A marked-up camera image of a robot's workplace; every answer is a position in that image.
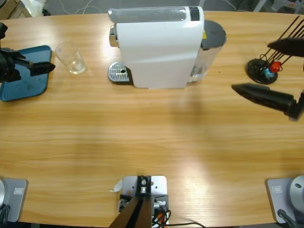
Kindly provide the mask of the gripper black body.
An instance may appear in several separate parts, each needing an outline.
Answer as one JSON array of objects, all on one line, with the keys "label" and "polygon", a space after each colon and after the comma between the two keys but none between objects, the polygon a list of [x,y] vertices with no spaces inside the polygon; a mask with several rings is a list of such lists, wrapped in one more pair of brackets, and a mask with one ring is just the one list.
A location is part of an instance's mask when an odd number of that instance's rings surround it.
[{"label": "gripper black body", "polygon": [[14,82],[21,79],[20,73],[15,69],[15,61],[19,59],[12,59],[8,57],[8,50],[10,48],[0,49],[0,82]]}]

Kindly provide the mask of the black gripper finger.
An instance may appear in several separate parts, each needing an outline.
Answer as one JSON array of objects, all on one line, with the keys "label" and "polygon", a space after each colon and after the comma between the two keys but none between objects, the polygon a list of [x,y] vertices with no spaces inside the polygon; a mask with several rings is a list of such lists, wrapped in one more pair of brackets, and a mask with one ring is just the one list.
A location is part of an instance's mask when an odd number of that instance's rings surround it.
[{"label": "black gripper finger", "polygon": [[269,48],[274,49],[284,55],[303,57],[304,39],[303,38],[284,38],[269,43]]},{"label": "black gripper finger", "polygon": [[8,57],[12,58],[12,59],[25,59],[26,58],[20,52],[13,50],[13,49],[8,50]]},{"label": "black gripper finger", "polygon": [[271,90],[268,86],[252,83],[233,84],[231,88],[247,100],[283,112],[291,120],[298,121],[304,113],[304,94],[298,100],[287,93]]},{"label": "black gripper finger", "polygon": [[22,64],[30,71],[30,76],[38,76],[42,74],[48,74],[55,69],[55,65],[50,62],[38,62],[33,63],[29,61],[25,61]]}]

